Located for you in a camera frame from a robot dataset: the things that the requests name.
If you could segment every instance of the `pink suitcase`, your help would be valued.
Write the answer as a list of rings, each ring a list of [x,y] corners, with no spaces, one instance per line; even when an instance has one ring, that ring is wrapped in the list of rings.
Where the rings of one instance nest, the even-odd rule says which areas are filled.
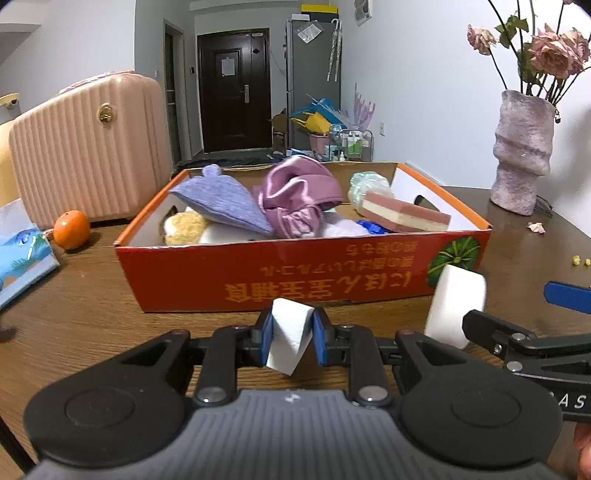
[[[10,147],[21,197],[41,228],[68,210],[91,222],[131,218],[170,179],[164,99],[156,80],[109,73],[22,114]]]

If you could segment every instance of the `textured pink vase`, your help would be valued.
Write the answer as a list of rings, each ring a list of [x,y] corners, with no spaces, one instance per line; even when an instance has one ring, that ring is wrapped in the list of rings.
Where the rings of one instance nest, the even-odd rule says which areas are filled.
[[[544,99],[503,92],[494,156],[499,160],[491,201],[520,215],[534,212],[538,177],[550,173],[556,108]]]

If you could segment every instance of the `dark floor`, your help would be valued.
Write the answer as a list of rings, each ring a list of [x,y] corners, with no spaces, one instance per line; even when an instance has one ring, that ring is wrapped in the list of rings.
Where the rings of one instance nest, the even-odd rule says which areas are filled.
[[[252,165],[264,165],[271,163],[267,155],[272,154],[271,148],[260,148],[256,150],[228,150],[222,152],[204,153],[199,152],[193,159],[177,166],[176,170],[184,168],[203,168],[212,163],[220,167],[248,167]]]

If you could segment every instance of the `red cardboard box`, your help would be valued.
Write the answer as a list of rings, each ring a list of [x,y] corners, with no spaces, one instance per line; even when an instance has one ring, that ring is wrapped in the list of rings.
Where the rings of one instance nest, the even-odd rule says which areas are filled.
[[[392,300],[432,294],[445,264],[474,270],[491,226],[439,185],[395,163],[324,164],[343,194],[353,173],[373,170],[392,180],[397,199],[427,200],[452,220],[447,232],[392,233],[359,238],[282,239],[231,245],[167,247],[160,224],[185,204],[169,190],[200,170],[184,170],[131,222],[115,249],[145,312],[243,312],[261,310],[276,297],[311,304]],[[272,166],[225,168],[247,188]],[[351,205],[338,211],[359,216]]]

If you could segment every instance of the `yellow bag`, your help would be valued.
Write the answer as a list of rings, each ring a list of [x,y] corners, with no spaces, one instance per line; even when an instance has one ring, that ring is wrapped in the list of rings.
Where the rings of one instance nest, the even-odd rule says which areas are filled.
[[[322,114],[318,112],[304,112],[304,115],[308,116],[306,120],[301,120],[299,118],[292,117],[291,121],[297,123],[298,125],[301,125],[304,128],[307,128],[312,133],[326,135],[329,132],[330,122],[326,118],[324,118]]]

